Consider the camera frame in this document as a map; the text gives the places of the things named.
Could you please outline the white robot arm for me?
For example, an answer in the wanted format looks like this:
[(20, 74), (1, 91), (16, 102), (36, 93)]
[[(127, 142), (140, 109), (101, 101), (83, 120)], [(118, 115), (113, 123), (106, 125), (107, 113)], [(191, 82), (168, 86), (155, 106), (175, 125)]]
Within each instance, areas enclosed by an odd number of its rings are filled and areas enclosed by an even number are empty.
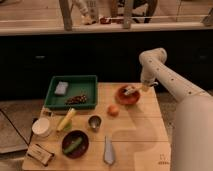
[(213, 171), (213, 96), (165, 65), (164, 48), (139, 55), (141, 82), (158, 80), (176, 99), (170, 171)]

